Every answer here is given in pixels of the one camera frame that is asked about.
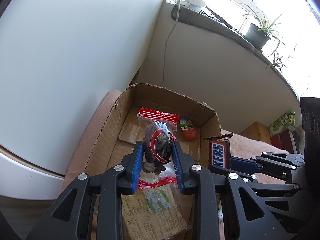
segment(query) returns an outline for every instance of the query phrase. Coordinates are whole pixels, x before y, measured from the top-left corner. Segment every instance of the potted plant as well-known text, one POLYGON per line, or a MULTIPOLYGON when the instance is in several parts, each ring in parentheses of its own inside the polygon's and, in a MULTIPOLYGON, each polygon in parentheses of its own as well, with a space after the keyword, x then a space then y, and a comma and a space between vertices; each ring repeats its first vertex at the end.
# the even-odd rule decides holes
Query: potted plant
POLYGON ((281 15, 279 15, 274 21, 271 21, 269 17, 267 17, 263 12, 257 13, 251 9, 253 12, 253 17, 259 22, 260 26, 257 26, 253 23, 250 23, 250 27, 246 35, 244 36, 255 48, 261 51, 262 47, 270 40, 270 36, 275 38, 278 41, 278 48, 280 41, 280 35, 277 30, 273 28, 273 26, 279 24, 276 21, 279 19, 281 15))

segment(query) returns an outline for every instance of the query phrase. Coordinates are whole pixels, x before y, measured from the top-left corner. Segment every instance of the spider plant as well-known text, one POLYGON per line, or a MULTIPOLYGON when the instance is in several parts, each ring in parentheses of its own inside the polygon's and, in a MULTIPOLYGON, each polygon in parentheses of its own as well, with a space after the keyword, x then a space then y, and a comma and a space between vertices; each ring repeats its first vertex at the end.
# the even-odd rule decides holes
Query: spider plant
POLYGON ((283 67, 286 67, 286 65, 284 65, 282 63, 282 57, 279 57, 279 54, 277 52, 277 49, 279 47, 279 45, 282 43, 284 45, 284 43, 281 41, 281 35, 279 33, 279 31, 275 30, 273 27, 275 25, 278 25, 280 23, 276 23, 276 21, 281 17, 282 14, 280 14, 275 20, 271 21, 269 17, 267 17, 264 12, 255 12, 249 5, 242 3, 243 5, 247 6, 248 8, 250 8, 250 10, 252 11, 253 14, 244 14, 244 16, 253 16, 259 23, 260 28, 257 31, 263 31, 266 36, 271 36, 273 37, 276 41, 277 41, 277 46, 276 48, 273 50, 273 52, 269 55, 269 57, 273 54, 273 63, 269 64, 267 68, 274 66, 279 68, 279 71, 281 72, 281 70, 283 69, 283 67))
POLYGON ((280 40, 281 35, 280 35, 279 31, 277 31, 273 28, 273 26, 280 24, 280 23, 276 23, 276 21, 280 18, 280 16, 282 14, 280 14, 274 21, 271 21, 270 18, 267 17, 263 12, 262 13, 255 12, 249 5, 244 4, 244 3, 241 3, 241 4, 250 8, 250 10, 253 13, 253 14, 244 14, 244 16, 253 16, 258 21, 260 28, 257 31, 263 31, 266 34, 266 36, 272 36, 275 40, 277 40, 278 43, 277 43, 276 48, 269 55, 269 56, 271 56, 278 49, 280 43, 284 44, 280 40))
POLYGON ((279 57, 279 53, 276 52, 276 51, 273 52, 273 56, 274 56, 274 58, 273 58, 273 63, 269 64, 269 65, 266 67, 266 69, 269 68, 269 67, 271 67, 271 66, 274 66, 274 67, 279 68, 279 71, 281 72, 281 70, 283 69, 283 67, 287 67, 287 66, 286 66, 284 63, 282 63, 282 61, 281 61, 283 56, 279 57))

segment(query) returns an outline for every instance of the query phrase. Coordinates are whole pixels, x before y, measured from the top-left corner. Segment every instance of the plant pot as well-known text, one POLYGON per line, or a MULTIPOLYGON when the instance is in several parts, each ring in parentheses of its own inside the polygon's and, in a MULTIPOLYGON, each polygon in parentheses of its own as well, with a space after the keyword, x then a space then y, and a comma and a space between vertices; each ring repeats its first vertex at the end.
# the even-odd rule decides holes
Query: plant pot
POLYGON ((261 51, 262 47, 270 40, 269 36, 266 36, 264 31, 257 31, 260 29, 257 25, 250 23, 250 27, 246 35, 244 36, 256 49, 261 51))

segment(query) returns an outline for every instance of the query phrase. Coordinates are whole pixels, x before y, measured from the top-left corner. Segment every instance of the electrical cable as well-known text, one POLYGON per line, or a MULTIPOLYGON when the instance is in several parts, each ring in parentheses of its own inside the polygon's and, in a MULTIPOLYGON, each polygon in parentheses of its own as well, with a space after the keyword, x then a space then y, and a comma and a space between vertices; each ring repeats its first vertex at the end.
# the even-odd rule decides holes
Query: electrical cable
POLYGON ((160 84, 160 86, 162 86, 163 82, 164 82, 164 75, 165 75, 165 55, 167 53, 167 44, 168 44, 168 40, 173 32, 173 30, 175 29, 176 25, 177 25, 177 22, 178 22, 178 19, 179 19, 179 12, 180 12, 180 0, 178 0, 178 11, 177 11, 177 18, 176 18, 176 22, 174 23, 174 26, 172 28, 172 30, 170 31, 168 37, 167 37, 167 40, 165 41, 165 44, 164 44, 164 56, 163 56, 163 75, 162 75, 162 82, 160 84))

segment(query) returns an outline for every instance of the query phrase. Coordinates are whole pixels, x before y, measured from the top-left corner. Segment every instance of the windowsill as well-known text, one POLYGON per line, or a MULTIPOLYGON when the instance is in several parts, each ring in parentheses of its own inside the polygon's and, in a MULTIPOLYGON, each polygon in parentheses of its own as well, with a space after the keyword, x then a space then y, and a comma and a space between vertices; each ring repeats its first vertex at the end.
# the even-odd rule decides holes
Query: windowsill
MULTIPOLYGON (((176 20, 177 18, 177 9, 178 5, 175 4, 172 11, 171 11, 171 18, 173 20, 176 20)), ((179 12, 179 22, 185 23, 188 25, 192 25, 204 30, 207 30, 212 33, 217 33, 221 36, 224 36, 228 39, 231 39, 238 43, 243 48, 251 51, 257 58, 262 60, 266 66, 271 64, 271 62, 260 52, 258 51, 251 43, 249 43, 246 39, 244 39, 241 35, 239 35, 237 32, 229 29, 225 25, 201 14, 196 11, 193 11, 189 8, 186 8, 184 6, 180 6, 180 12, 179 12)), ((273 66, 270 67, 288 86, 288 88, 292 91, 292 93, 296 96, 297 100, 299 101, 299 96, 297 95, 297 92, 293 89, 293 87, 290 85, 290 83, 286 80, 286 78, 273 66)))

